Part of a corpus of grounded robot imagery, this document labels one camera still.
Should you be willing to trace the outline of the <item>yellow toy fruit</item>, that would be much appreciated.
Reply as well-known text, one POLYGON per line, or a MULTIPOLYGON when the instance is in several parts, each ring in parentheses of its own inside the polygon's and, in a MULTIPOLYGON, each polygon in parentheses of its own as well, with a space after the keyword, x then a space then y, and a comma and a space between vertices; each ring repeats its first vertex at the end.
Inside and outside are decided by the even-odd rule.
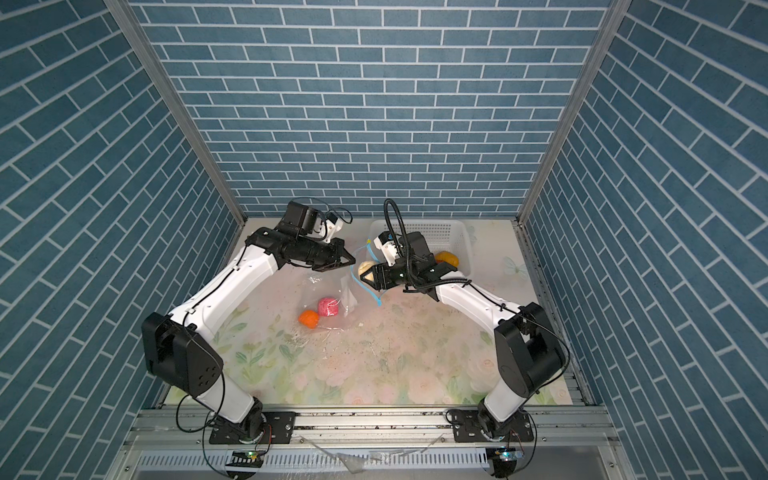
POLYGON ((435 254, 434 257, 438 263, 447 263, 453 266, 454 268, 458 268, 460 265, 459 258, 455 254, 449 251, 441 251, 435 254))

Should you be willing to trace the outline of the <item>cream toy food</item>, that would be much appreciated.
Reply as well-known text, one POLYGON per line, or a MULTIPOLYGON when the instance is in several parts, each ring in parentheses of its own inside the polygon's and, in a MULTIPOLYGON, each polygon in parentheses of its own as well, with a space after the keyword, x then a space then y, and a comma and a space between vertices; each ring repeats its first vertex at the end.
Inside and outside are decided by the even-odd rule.
POLYGON ((374 278, 374 274, 371 271, 371 269, 376 265, 374 261, 364 261, 362 262, 359 267, 357 274, 361 279, 372 281, 374 278))

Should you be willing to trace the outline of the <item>clear zip top bag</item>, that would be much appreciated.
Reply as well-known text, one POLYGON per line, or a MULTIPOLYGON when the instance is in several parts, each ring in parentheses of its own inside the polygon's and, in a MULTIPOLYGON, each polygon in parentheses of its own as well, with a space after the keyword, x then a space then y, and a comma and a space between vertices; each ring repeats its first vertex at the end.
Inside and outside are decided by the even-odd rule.
POLYGON ((366 240, 353 251, 357 262, 352 266, 325 273, 311 272, 302 277, 297 301, 297 321, 298 316, 305 310, 317 312, 317 302, 324 297, 338 298, 341 308, 335 317, 320 317, 316 329, 309 329, 298 321, 301 327, 311 331, 346 330, 364 324, 383 306, 381 295, 363 284, 357 274, 362 262, 374 261, 367 258, 367 250, 370 247, 371 242, 366 240))

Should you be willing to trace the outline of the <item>white plastic mesh basket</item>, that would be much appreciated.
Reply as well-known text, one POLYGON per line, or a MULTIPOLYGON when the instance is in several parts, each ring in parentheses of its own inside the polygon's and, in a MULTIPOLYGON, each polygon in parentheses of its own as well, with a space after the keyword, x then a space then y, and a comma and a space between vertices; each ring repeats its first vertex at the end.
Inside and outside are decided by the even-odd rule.
MULTIPOLYGON (((458 272, 464 277, 471 277, 473 270, 473 253, 469 233, 463 222, 458 220, 435 219, 404 219, 408 234, 418 232, 422 235, 424 249, 428 249, 435 259, 437 254, 447 252, 458 259, 458 272)), ((381 250, 373 242, 380 234, 389 234, 385 220, 375 220, 369 228, 368 239, 371 247, 367 250, 369 260, 384 261, 381 250)))

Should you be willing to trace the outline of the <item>pink toy fruit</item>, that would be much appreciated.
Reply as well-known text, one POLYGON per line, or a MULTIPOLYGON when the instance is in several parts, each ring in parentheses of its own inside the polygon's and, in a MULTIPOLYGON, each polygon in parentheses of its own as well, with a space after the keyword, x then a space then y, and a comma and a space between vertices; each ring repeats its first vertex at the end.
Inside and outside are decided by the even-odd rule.
POLYGON ((324 297, 317 302, 320 317, 335 317, 340 313, 341 302, 335 297, 324 297))

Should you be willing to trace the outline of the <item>orange toy fruit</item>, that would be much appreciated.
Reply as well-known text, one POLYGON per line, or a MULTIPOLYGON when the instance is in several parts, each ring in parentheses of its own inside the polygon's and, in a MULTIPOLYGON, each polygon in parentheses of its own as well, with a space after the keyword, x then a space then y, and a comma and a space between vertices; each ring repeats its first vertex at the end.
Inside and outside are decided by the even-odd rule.
POLYGON ((305 310, 298 316, 298 321, 309 329, 316 329, 319 325, 320 315, 314 310, 305 310))

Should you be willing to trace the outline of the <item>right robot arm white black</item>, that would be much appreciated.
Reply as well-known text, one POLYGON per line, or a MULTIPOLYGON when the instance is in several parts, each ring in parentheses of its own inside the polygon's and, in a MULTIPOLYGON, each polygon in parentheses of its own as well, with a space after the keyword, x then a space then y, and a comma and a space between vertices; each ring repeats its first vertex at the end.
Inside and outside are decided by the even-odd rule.
POLYGON ((413 271, 403 258, 393 263, 366 262, 358 268, 358 277, 376 291, 401 287, 406 293, 427 295, 492 336, 500 380, 480 401, 477 414, 478 426, 490 440, 510 434, 521 409, 569 366, 568 346, 554 332, 543 307, 495 297, 449 263, 431 263, 413 271))

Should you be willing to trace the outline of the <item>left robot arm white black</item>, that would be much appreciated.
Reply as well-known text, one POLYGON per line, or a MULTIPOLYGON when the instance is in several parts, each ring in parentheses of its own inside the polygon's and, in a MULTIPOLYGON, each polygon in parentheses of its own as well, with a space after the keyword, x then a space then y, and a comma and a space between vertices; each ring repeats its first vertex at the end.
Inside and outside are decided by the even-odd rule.
POLYGON ((206 407, 214 424, 231 429, 238 443, 264 436, 261 402, 225 373, 213 340, 229 316, 262 282, 285 265, 332 271, 356 263, 341 238, 320 240, 262 227, 236 259, 187 301, 142 323, 148 372, 206 407))

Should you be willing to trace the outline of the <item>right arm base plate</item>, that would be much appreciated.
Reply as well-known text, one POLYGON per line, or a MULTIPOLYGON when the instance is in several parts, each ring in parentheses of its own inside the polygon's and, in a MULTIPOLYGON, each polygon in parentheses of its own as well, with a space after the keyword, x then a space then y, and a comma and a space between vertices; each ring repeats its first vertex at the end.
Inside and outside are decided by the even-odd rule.
POLYGON ((534 440, 533 424, 523 411, 514 413, 503 422, 477 409, 449 409, 444 412, 444 418, 450 425, 454 441, 457 443, 526 443, 534 440))

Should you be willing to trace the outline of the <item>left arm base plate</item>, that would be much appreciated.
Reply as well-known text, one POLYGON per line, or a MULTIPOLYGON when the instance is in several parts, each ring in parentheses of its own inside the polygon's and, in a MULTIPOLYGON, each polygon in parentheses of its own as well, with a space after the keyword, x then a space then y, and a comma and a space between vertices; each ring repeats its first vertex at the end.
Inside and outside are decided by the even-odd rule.
POLYGON ((250 433, 245 423, 234 424, 228 420, 217 419, 208 441, 212 445, 289 444, 296 417, 294 411, 261 412, 257 418, 255 433, 250 433))

